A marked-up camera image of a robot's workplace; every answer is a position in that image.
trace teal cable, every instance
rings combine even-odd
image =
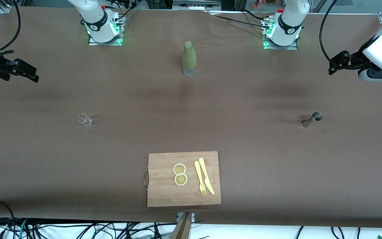
[[[21,239],[22,237],[22,234],[23,234],[23,228],[25,228],[25,224],[26,224],[26,221],[28,220],[28,218],[26,218],[23,223],[22,223],[22,226],[20,227],[20,232],[19,232],[19,238]]]

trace wooden cutting board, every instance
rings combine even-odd
[[[200,182],[194,162],[203,158],[207,174],[215,194],[206,188],[207,195],[200,193]],[[188,182],[184,186],[175,184],[174,166],[182,163],[186,166]],[[148,207],[172,207],[221,204],[219,161],[217,151],[150,153],[148,155]]]

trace knife blade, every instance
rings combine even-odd
[[[207,171],[206,171],[206,164],[204,164],[204,159],[200,158],[198,159],[198,162],[200,163],[201,168],[203,169],[204,173],[204,183],[207,186],[207,189],[210,191],[210,193],[215,194],[215,191],[213,190],[212,184],[210,183],[209,177],[207,176]]]

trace cutting board handle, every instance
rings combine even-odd
[[[145,178],[146,178],[147,174],[148,174],[148,167],[147,167],[147,170],[145,170],[145,172],[144,172],[144,188],[145,188],[145,192],[148,192],[148,186],[145,183]]]

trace fork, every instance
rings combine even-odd
[[[201,168],[200,163],[198,161],[194,162],[195,170],[197,170],[198,180],[200,180],[200,192],[201,195],[206,195],[206,185],[203,183],[203,178],[201,177]]]

